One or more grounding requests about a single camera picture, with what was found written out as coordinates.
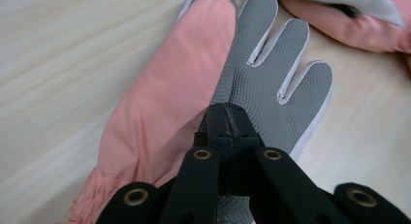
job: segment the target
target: metal grommet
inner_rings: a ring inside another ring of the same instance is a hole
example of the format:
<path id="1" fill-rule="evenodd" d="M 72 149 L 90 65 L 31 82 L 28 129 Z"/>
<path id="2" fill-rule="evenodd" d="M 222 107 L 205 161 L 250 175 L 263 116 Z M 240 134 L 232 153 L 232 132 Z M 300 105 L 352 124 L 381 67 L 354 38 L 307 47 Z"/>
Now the metal grommet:
<path id="1" fill-rule="evenodd" d="M 209 157 L 211 157 L 211 152 L 209 152 L 208 150 L 205 149 L 199 149 L 196 152 L 194 152 L 194 157 L 196 159 L 207 159 Z"/>
<path id="2" fill-rule="evenodd" d="M 139 196 L 138 199 L 132 199 L 131 196 L 135 193 L 138 193 L 137 195 Z M 142 203 L 145 202 L 145 200 L 147 200 L 148 198 L 148 192 L 147 190 L 143 189 L 143 188 L 135 188 L 132 189 L 130 191 L 128 191 L 128 193 L 126 193 L 126 195 L 124 195 L 124 203 L 127 204 L 130 207 L 134 207 L 134 206 L 138 206 L 141 205 Z"/>
<path id="3" fill-rule="evenodd" d="M 377 206 L 377 201 L 374 197 L 357 188 L 350 188 L 347 191 L 347 196 L 355 203 L 367 207 L 373 208 Z"/>
<path id="4" fill-rule="evenodd" d="M 264 151 L 264 156 L 270 160 L 278 160 L 281 158 L 281 153 L 272 149 L 268 149 Z"/>

